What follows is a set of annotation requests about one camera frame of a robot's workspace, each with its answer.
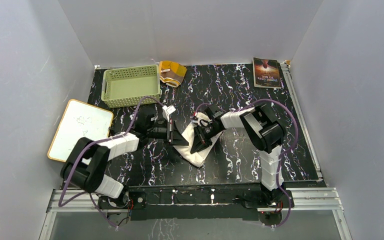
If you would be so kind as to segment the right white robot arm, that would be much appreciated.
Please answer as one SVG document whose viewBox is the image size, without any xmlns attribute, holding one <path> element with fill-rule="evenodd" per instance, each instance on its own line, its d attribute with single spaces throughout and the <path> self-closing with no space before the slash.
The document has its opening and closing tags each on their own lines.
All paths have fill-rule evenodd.
<svg viewBox="0 0 384 240">
<path fill-rule="evenodd" d="M 280 170 L 280 153 L 286 131 L 274 111 L 263 103 L 237 112 L 227 112 L 216 105 L 210 105 L 204 112 L 209 122 L 203 126 L 199 123 L 193 128 L 190 153 L 209 148 L 213 144 L 212 138 L 224 130 L 245 129 L 251 143 L 259 152 L 261 184 L 266 189 L 261 194 L 262 202 L 268 207 L 275 207 L 282 199 L 277 188 L 284 182 Z"/>
</svg>

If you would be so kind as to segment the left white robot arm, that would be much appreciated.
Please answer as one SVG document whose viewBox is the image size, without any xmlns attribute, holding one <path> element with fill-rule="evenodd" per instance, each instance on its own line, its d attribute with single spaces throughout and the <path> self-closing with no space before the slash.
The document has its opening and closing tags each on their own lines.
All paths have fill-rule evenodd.
<svg viewBox="0 0 384 240">
<path fill-rule="evenodd" d="M 172 146 L 188 146 L 175 120 L 170 117 L 157 119 L 154 113 L 140 113 L 128 133 L 93 141 L 80 138 L 65 161 L 60 176 L 69 183 L 87 193 L 95 193 L 110 198 L 117 208 L 124 208 L 129 203 L 126 187 L 119 181 L 106 175 L 110 160 L 135 152 L 150 139 L 164 140 Z"/>
</svg>

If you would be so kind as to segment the white towel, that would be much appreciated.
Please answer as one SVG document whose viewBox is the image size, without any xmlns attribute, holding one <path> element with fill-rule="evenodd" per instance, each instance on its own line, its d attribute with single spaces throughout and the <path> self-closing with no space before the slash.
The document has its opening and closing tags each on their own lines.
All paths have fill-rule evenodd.
<svg viewBox="0 0 384 240">
<path fill-rule="evenodd" d="M 195 167 L 201 168 L 222 133 L 220 132 L 211 137 L 209 139 L 209 145 L 200 145 L 202 142 L 198 136 L 195 136 L 195 127 L 197 127 L 197 125 L 191 121 L 181 134 L 188 141 L 188 145 L 175 145 L 174 149 L 183 159 L 187 160 Z"/>
</svg>

